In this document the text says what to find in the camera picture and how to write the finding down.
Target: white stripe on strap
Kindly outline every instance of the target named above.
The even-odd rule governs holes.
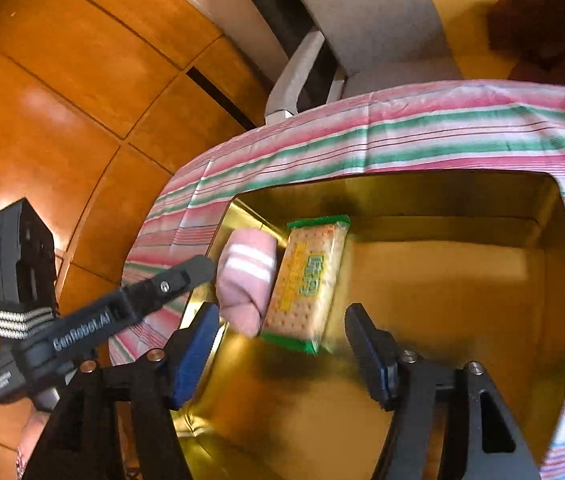
[[[27,339],[27,332],[16,332],[15,330],[0,328],[0,337],[7,339]]]
[[[229,246],[229,253],[241,254],[242,256],[249,256],[260,263],[265,264],[270,269],[275,265],[274,259],[267,253],[256,249],[254,247],[244,244],[232,244]]]
[[[40,316],[40,314],[48,314],[52,311],[53,310],[50,306],[43,306],[36,308],[35,310],[30,310],[29,312],[9,312],[8,310],[0,310],[0,319],[19,321],[22,323],[29,321],[32,317]]]
[[[263,282],[269,283],[272,280],[272,274],[268,270],[261,269],[256,264],[248,262],[247,260],[241,260],[240,258],[229,258],[226,267],[247,272]]]
[[[45,321],[51,321],[53,319],[53,314],[50,312],[44,314],[43,316],[32,319],[26,323],[18,321],[8,321],[6,319],[0,319],[0,328],[8,328],[9,330],[20,330],[22,332],[29,332],[33,327],[40,325]]]

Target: pink and green striped fabric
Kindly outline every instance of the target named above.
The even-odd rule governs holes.
[[[309,110],[192,160],[156,200],[123,282],[204,254],[230,200],[266,186],[387,171],[489,168],[544,171],[565,200],[565,88],[508,81],[436,82]],[[112,361],[163,346],[181,298],[110,341]],[[565,479],[565,405],[541,470]]]

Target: rolled sock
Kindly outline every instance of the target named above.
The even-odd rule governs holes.
[[[276,239],[259,229],[237,229],[220,254],[216,295],[220,315],[238,332],[258,335],[272,295]]]

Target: gray chair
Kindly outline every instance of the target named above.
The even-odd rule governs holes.
[[[287,56],[296,52],[300,43],[313,27],[313,19],[300,0],[251,0]],[[307,76],[298,109],[306,110],[325,103],[338,63],[327,44],[318,54]]]
[[[267,124],[297,114],[325,41],[339,63],[327,102],[408,83],[462,79],[432,0],[301,0],[315,27],[267,102]]]

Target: wooden floor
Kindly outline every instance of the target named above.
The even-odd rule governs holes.
[[[25,196],[53,232],[61,314],[119,285],[171,175],[263,124],[265,101],[185,0],[0,0],[0,209]],[[29,410],[0,406],[0,480],[14,478]]]

